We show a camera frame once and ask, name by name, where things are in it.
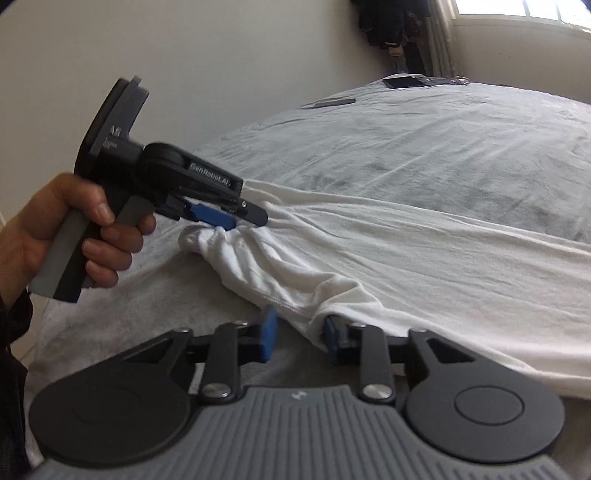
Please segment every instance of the bed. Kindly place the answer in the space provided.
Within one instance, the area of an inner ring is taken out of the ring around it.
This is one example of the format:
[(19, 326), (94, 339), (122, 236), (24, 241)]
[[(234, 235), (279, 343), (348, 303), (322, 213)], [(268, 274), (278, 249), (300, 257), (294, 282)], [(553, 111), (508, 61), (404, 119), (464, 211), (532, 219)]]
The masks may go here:
[[(196, 154), (246, 179), (401, 203), (589, 243), (591, 106), (491, 85), (343, 92), (350, 105), (297, 109), (212, 141)], [(186, 223), (158, 218), (156, 233), (117, 288), (51, 302), (38, 333), (25, 405), (45, 385), (173, 327), (197, 334), (258, 309), (224, 288), (211, 266), (182, 252)], [(355, 372), (281, 322), (270, 365), (244, 383), (348, 383)], [(565, 399), (554, 458), (591, 478), (591, 404)], [(30, 455), (39, 460), (31, 435)]]

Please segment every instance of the window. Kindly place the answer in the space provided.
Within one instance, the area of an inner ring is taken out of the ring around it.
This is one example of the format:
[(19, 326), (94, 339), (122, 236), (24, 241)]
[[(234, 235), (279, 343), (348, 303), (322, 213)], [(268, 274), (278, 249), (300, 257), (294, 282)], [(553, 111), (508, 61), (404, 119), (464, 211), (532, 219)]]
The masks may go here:
[(591, 12), (582, 0), (456, 0), (462, 15), (537, 17), (591, 28)]

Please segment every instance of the white towel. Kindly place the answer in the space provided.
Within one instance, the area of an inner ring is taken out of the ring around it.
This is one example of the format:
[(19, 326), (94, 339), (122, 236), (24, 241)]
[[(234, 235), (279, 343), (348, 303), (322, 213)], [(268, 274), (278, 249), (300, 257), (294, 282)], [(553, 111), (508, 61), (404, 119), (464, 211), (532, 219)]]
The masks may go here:
[(313, 342), (339, 314), (430, 329), (562, 395), (591, 398), (591, 245), (376, 200), (249, 181), (266, 227), (189, 226), (224, 285)]

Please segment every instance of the hand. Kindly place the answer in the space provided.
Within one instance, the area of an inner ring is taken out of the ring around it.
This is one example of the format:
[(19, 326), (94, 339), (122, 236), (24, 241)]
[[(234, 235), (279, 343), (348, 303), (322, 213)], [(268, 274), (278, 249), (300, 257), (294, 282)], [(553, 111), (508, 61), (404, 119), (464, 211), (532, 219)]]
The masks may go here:
[(0, 296), (5, 305), (12, 305), (35, 277), (71, 207), (102, 227), (104, 241), (87, 239), (82, 244), (86, 272), (97, 287), (115, 286), (117, 271), (131, 266), (131, 254), (144, 246), (142, 236), (156, 228), (153, 215), (144, 216), (137, 227), (113, 223), (115, 215), (100, 186), (72, 174), (57, 176), (0, 231)]

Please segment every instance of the black phone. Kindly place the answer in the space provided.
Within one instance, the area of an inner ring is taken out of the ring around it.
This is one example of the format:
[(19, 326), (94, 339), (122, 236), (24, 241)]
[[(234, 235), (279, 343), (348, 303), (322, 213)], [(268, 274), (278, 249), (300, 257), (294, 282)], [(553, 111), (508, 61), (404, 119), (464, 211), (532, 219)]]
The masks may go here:
[(426, 84), (423, 83), (421, 80), (410, 75), (403, 77), (392, 77), (389, 79), (384, 79), (382, 81), (390, 88), (411, 88), (426, 86)]

